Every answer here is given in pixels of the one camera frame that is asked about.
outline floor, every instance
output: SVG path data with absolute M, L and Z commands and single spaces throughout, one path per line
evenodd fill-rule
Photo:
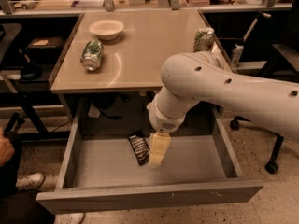
M 60 107 L 38 109 L 49 131 L 69 130 L 70 125 Z M 12 109 L 0 109 L 0 125 L 6 126 Z M 241 122 L 239 131 L 232 131 L 229 122 L 234 114 L 225 111 L 222 119 L 235 154 L 246 179 L 261 179 L 264 187 L 247 203 L 213 204 L 174 208 L 152 208 L 115 212 L 87 213 L 83 224 L 148 224 L 148 223 L 244 223 L 244 224 L 295 224 L 299 219 L 299 148 L 286 140 L 278 156 L 279 169 L 274 175 L 268 174 L 267 163 L 275 136 L 252 123 Z M 33 132 L 30 120 L 21 126 L 18 133 Z M 55 188 L 60 165 L 64 158 L 66 142 L 25 144 L 19 176 L 43 172 L 46 181 L 42 191 Z

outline silver can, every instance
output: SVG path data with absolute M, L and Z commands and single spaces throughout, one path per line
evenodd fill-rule
M 212 51 L 214 45 L 214 29 L 199 28 L 195 34 L 193 52 Z
M 101 58 L 104 53 L 104 45 L 100 40 L 94 39 L 86 44 L 81 55 L 81 64 L 88 71 L 95 71 L 101 66 Z

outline open drawer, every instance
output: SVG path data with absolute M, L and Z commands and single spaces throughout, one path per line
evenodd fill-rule
M 115 94 L 99 118 L 88 117 L 90 97 L 81 98 L 56 190 L 37 200 L 58 214 L 241 203 L 263 187 L 242 178 L 218 108 L 207 103 L 190 110 L 171 134 L 160 167 L 139 166 L 127 138 L 137 130 L 146 139 L 153 132 L 146 108 L 151 96 Z

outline white shoe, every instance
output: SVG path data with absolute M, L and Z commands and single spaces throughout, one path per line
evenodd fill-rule
M 28 175 L 25 178 L 17 181 L 18 190 L 39 189 L 45 181 L 45 176 L 42 173 Z
M 85 217 L 85 213 L 60 214 L 55 216 L 54 224 L 80 224 Z

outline bowl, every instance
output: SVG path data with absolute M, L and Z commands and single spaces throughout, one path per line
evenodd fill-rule
M 100 40 L 113 40 L 123 30 L 124 24 L 118 20 L 100 20 L 90 25 L 90 32 L 97 35 Z

